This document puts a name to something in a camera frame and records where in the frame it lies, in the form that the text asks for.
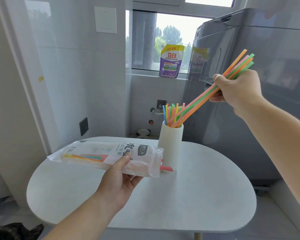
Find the cylindrical container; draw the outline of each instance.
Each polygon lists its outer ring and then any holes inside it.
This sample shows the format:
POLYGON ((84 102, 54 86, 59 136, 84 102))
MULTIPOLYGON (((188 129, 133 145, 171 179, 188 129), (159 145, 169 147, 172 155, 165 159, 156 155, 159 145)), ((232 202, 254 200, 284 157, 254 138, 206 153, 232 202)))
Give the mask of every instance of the cylindrical container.
POLYGON ((183 124, 180 128, 171 128, 165 125, 164 121, 161 126, 161 132, 158 142, 159 148, 164 148, 162 165, 172 167, 175 172, 177 169, 177 162, 179 150, 182 141, 183 124))

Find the laundry detergent pouch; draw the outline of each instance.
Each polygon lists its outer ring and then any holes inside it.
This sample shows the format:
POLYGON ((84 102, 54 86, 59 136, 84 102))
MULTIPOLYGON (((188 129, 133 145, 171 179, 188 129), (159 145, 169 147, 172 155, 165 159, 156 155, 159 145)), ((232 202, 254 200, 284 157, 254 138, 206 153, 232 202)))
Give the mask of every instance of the laundry detergent pouch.
POLYGON ((107 170, 127 153, 131 153, 131 159, 122 169, 122 173, 159 177, 164 149, 149 145, 80 140, 61 148, 48 156, 48 159, 58 162, 90 164, 98 169, 107 170))
POLYGON ((167 44, 161 51, 160 77, 176 78, 181 67, 185 47, 183 45, 167 44))

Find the left hand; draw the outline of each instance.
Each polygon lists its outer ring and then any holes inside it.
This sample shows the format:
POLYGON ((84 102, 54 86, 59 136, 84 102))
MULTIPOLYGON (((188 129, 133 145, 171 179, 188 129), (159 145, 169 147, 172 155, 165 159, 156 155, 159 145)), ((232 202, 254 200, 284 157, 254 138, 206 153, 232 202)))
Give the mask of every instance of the left hand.
POLYGON ((130 161, 128 153, 116 161, 103 175, 96 194, 110 206, 113 214, 117 214, 128 202, 132 191, 143 179, 141 176, 133 176, 121 172, 130 161))

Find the blue straw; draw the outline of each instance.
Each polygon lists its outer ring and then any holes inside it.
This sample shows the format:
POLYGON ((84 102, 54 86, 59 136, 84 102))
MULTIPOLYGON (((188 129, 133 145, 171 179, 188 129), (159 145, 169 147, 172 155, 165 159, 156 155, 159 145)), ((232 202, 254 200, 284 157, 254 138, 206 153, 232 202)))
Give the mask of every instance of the blue straw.
POLYGON ((162 106, 162 109, 163 109, 163 116, 164 116, 164 123, 165 123, 165 125, 167 125, 167 117, 166 117, 166 111, 165 111, 165 105, 164 106, 162 106))

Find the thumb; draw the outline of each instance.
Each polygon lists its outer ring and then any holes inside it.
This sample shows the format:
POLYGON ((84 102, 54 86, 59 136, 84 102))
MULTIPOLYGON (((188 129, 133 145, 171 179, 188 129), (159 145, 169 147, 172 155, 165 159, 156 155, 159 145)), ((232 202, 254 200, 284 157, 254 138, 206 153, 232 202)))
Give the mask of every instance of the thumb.
POLYGON ((128 164, 130 161, 131 154, 127 153, 125 156, 121 157, 118 161, 116 161, 112 166, 111 169, 115 171, 122 170, 125 165, 128 164))
POLYGON ((213 80, 214 80, 215 84, 216 84, 221 90, 222 90, 222 87, 223 87, 224 85, 226 85, 226 84, 229 82, 228 79, 226 79, 223 75, 220 75, 220 74, 215 74, 215 75, 213 76, 213 80))

